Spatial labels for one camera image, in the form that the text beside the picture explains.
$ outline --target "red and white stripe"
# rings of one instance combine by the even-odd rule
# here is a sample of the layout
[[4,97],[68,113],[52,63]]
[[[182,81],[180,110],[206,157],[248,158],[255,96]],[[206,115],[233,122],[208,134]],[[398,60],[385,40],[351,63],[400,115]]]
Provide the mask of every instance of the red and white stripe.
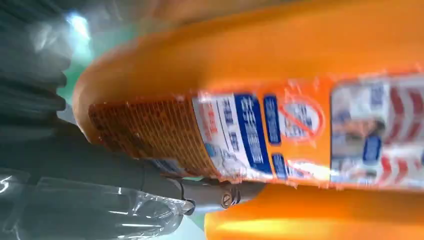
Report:
[[407,179],[424,180],[423,165],[419,158],[392,157],[381,158],[381,173],[377,177],[378,186],[399,186]]
[[390,107],[383,136],[386,144],[424,143],[424,82],[390,87]]

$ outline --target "orange mesh pattern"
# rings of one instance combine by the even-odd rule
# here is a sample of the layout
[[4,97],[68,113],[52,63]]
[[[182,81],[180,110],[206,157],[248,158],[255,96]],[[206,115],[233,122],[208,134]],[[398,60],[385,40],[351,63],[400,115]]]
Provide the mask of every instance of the orange mesh pattern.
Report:
[[190,100],[105,103],[89,117],[102,143],[133,158],[176,159],[188,173],[217,177]]

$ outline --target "blue label stripe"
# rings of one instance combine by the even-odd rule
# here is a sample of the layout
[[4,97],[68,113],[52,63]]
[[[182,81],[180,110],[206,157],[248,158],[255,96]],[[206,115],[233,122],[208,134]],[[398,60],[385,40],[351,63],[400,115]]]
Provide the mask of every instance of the blue label stripe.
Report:
[[263,109],[265,111],[266,131],[268,141],[273,145],[281,144],[280,123],[278,115],[278,103],[275,95],[267,95],[263,99]]
[[234,100],[241,139],[250,167],[272,174],[258,99],[251,94],[235,94]]
[[382,140],[378,136],[369,136],[365,140],[363,147],[363,163],[365,165],[376,165],[380,159]]
[[274,165],[275,174],[279,179],[287,179],[287,168],[284,163],[284,157],[280,153],[273,153],[272,164]]

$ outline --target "orange plastic surface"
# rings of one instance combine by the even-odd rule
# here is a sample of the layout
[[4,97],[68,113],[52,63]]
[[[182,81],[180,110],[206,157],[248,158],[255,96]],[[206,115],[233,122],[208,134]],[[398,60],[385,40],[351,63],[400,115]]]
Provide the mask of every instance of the orange plastic surface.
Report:
[[98,143],[91,104],[409,67],[421,23],[422,0],[302,0],[140,38],[81,75],[75,118]]
[[420,240],[424,195],[268,185],[205,217],[208,240]]

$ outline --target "warning symbol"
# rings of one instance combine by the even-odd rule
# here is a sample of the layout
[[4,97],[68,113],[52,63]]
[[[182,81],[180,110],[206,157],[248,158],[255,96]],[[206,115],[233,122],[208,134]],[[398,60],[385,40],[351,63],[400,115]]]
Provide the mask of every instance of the warning symbol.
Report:
[[305,97],[294,96],[279,108],[280,131],[283,138],[301,142],[321,134],[324,114],[320,106]]

